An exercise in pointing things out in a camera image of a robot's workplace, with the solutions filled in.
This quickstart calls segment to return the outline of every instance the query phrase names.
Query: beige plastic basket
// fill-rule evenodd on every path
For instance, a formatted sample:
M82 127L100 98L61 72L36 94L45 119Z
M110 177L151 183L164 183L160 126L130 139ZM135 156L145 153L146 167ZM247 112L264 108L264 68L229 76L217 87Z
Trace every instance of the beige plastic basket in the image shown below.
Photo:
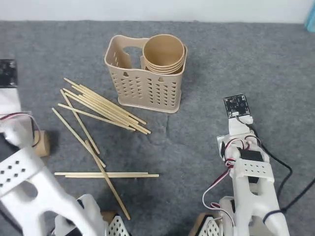
M185 61L176 74L161 75L145 70L144 58L140 57L141 69L131 66L130 55L125 47L143 48L148 38L114 36L105 54L105 64L118 93L118 102L124 106L144 108L159 112L175 113L181 101L182 76Z

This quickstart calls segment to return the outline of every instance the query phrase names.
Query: gray carpet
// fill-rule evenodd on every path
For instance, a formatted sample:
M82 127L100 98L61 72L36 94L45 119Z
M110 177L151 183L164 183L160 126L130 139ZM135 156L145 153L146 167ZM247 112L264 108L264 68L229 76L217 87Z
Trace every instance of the gray carpet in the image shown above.
M178 36L189 50L179 111L169 115L126 108L148 121L152 130L148 136L82 116L107 171L160 173L160 178L113 180L131 215L131 221L123 217L127 229L134 236L189 233L198 214L205 211L203 191L224 171L216 142L217 135L228 133L222 98L240 93L247 95L265 145L294 168L281 197L284 206L314 178L315 34L305 32L302 25L0 22L0 58L18 62L22 106L32 110L42 129L51 132L53 153L45 159L48 168L52 172L97 171L91 156L51 111L63 102L59 89L69 87L62 77L117 103L103 62L111 37L158 33ZM58 110L83 136L73 114ZM272 166L278 187L287 170L274 161ZM102 210L123 215L103 180L57 179L74 197L91 193ZM207 199L218 201L232 194L227 178ZM292 236L314 235L314 194L315 187L288 211ZM17 235L2 218L0 235Z

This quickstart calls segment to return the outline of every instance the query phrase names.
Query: stack of paper cups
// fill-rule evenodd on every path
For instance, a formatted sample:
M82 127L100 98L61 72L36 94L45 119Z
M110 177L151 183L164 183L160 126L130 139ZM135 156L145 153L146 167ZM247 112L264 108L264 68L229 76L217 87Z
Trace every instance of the stack of paper cups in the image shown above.
M170 34L151 37L143 47L146 68L158 74L174 74L185 61L185 47L181 40Z

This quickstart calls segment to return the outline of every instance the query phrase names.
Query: white wall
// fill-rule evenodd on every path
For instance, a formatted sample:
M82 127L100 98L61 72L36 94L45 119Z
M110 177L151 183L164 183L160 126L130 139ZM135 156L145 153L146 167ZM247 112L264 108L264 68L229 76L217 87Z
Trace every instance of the white wall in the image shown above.
M0 0L0 20L303 23L314 0Z

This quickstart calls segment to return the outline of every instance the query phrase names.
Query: circuit board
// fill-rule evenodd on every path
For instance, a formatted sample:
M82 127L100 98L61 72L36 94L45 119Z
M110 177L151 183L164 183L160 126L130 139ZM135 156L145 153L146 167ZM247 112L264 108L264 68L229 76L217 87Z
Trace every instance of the circuit board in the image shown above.
M0 88L15 88L18 85L18 73L15 60L0 60Z
M228 118L241 117L250 114L245 94L224 98Z

